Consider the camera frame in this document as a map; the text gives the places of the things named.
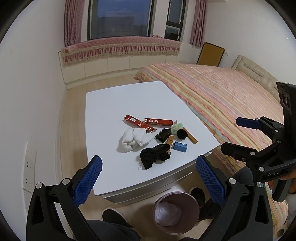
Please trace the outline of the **person right hand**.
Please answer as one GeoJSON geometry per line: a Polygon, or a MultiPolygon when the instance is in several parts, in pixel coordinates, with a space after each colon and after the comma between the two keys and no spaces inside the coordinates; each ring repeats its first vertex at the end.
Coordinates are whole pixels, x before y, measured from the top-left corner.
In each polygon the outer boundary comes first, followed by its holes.
{"type": "Polygon", "coordinates": [[[289,174],[285,177],[269,181],[268,185],[272,191],[272,198],[274,201],[283,202],[285,200],[294,179],[295,178],[289,174]]]}

